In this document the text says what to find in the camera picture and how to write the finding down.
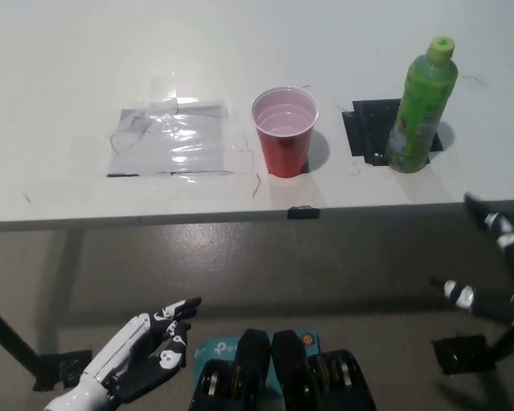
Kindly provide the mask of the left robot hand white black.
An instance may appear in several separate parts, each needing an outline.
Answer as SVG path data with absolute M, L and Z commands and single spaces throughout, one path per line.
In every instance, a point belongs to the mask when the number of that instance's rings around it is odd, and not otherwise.
M 189 319 L 195 297 L 134 316 L 92 359 L 82 375 L 105 389 L 113 405 L 131 403 L 172 379 L 187 365 Z

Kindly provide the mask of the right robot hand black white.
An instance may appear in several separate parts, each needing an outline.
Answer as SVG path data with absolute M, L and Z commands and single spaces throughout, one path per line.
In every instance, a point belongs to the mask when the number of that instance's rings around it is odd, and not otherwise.
M 495 243 L 514 282 L 514 223 L 472 194 L 465 194 L 463 203 L 479 230 Z M 453 279 L 433 277 L 430 283 L 454 307 L 479 318 L 514 326 L 514 295 L 489 295 L 472 284 Z

